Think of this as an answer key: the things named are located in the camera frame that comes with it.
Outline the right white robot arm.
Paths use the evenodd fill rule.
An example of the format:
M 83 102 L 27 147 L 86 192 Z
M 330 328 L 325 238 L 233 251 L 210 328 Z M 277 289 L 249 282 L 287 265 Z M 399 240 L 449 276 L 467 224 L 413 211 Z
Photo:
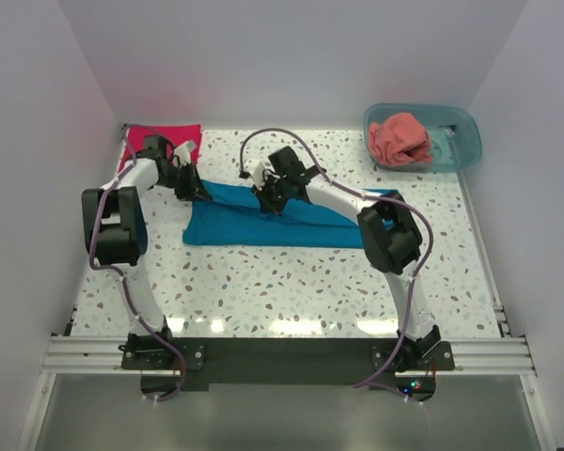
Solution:
M 433 235 L 422 251 L 423 238 L 415 220 L 431 231 L 426 218 L 406 204 L 399 192 L 381 195 L 350 188 L 316 164 L 305 166 L 290 147 L 271 154 L 269 161 L 251 159 L 243 164 L 243 175 L 252 180 L 252 193 L 261 209 L 280 214 L 290 200 L 301 200 L 357 225 L 366 258 L 383 274 L 398 313 L 397 344 L 382 368 L 422 368 L 441 340 L 419 278 L 431 255 Z

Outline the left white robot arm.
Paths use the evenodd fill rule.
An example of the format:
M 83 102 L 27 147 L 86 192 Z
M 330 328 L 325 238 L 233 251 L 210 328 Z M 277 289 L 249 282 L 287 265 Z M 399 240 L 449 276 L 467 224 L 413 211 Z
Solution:
M 176 346 L 146 269 L 149 233 L 141 198 L 150 189 L 163 187 L 180 201 L 210 201 L 192 158 L 195 150 L 192 140 L 176 146 L 161 134 L 149 135 L 110 182 L 81 195 L 89 266 L 110 272 L 128 314 L 122 351 L 131 358 L 143 356 L 155 368 L 174 362 Z

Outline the blue t shirt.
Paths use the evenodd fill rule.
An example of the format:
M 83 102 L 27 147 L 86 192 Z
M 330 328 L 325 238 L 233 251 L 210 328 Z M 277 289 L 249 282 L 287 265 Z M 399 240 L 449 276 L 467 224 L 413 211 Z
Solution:
M 192 202 L 182 241 L 193 246 L 249 245 L 361 249 L 358 225 L 325 207 L 292 199 L 280 215 L 260 210 L 248 187 L 207 181 L 211 201 Z

